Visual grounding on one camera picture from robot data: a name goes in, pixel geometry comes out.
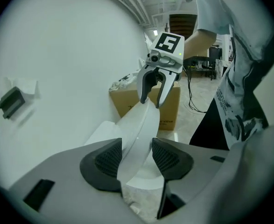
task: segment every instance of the black wall mount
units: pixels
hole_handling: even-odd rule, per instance
[[[9,119],[23,104],[24,97],[19,88],[14,87],[8,91],[0,100],[0,109],[3,111],[3,118]]]

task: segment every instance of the black slot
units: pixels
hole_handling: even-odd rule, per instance
[[[163,194],[161,199],[160,208],[157,213],[157,219],[161,219],[172,212],[180,209],[185,205],[185,202],[180,199],[177,195],[171,194],[167,183],[164,183]]]
[[[224,162],[225,161],[225,158],[219,157],[219,156],[212,156],[211,159],[214,160],[214,161],[217,161],[217,162]]]
[[[24,202],[35,211],[38,211],[49,194],[55,182],[41,179],[30,193],[24,198]]]

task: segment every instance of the desk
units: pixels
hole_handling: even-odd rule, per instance
[[[206,68],[191,68],[191,70],[211,72],[211,80],[212,80],[213,75],[215,76],[215,69],[216,69],[215,59],[210,59],[209,57],[205,57],[205,56],[192,56],[183,61],[183,69],[186,71],[186,69],[188,69],[189,66],[192,66],[194,64],[198,65],[199,61],[206,62]]]

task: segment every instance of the white paper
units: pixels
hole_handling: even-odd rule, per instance
[[[27,78],[4,78],[5,87],[9,91],[11,88],[17,86],[24,94],[34,95],[36,90],[37,80]]]

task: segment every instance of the white shirt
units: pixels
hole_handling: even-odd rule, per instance
[[[253,90],[274,63],[274,20],[260,0],[197,0],[197,8],[197,29],[234,33],[236,56],[214,97],[230,148],[268,125]]]

